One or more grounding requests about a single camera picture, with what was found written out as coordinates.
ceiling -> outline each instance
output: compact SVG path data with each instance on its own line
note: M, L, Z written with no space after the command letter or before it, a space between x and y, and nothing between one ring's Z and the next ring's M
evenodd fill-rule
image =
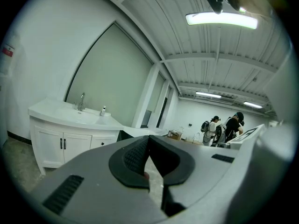
M146 35L182 98L275 115L263 87L290 49L278 21L245 14L258 19L256 30L226 24L189 26L186 14L212 11L207 0L111 1ZM235 12L225 3L223 10ZM196 91L221 94L223 98L202 98ZM248 108L244 101L260 104L263 109Z

faucet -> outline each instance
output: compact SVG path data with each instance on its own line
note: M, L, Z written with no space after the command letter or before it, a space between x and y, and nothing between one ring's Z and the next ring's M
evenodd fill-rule
M85 92L83 92L83 94L80 97L80 102L78 104L78 110L82 111L85 109L84 105L83 105L83 101L84 101L84 97L85 97Z

soap bottle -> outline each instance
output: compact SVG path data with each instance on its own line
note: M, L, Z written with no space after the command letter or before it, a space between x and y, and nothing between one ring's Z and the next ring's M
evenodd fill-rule
M103 109L102 109L102 111L101 111L100 115L101 115L101 116L104 116L104 114L105 114L105 111L106 111L106 106L104 105L104 107L103 107Z

backpack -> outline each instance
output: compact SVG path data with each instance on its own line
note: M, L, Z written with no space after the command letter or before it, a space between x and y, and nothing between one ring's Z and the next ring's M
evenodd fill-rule
M209 128L209 124L210 124L210 122L209 121L205 121L202 125L201 125L201 129L200 129L200 131L201 132L207 132L208 131L208 128Z

cabinet door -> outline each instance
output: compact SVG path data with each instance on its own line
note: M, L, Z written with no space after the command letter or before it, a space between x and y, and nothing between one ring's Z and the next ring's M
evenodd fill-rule
M116 141L117 141L116 136L110 136L110 137L93 136L92 143L90 145L90 149L97 148L97 147L103 147L105 145L115 143Z
M64 164L63 133L35 126L36 148L42 164L57 168Z
M92 137L90 135L64 133L63 146L65 163L73 159L80 153L89 150L91 140Z

